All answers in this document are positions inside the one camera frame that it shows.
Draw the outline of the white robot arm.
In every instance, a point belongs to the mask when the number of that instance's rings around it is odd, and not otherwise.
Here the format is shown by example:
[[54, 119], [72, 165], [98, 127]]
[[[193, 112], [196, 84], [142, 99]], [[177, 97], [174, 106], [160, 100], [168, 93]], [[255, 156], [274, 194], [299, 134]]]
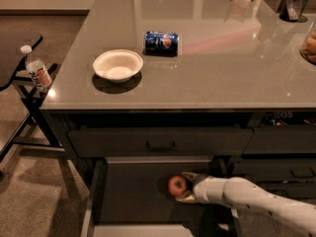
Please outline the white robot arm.
[[220, 204], [267, 214], [305, 237], [316, 237], [315, 205], [271, 194], [244, 178], [184, 172], [169, 179], [168, 191], [178, 202]]

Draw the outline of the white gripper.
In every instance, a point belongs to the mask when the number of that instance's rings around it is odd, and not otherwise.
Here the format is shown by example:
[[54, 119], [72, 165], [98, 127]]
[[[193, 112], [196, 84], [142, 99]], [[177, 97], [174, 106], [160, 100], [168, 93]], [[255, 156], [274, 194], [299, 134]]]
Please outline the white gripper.
[[227, 205], [224, 198], [224, 187], [227, 179], [210, 177], [207, 174], [183, 172], [182, 175], [193, 184], [193, 192], [186, 191], [175, 197], [182, 203], [202, 203]]

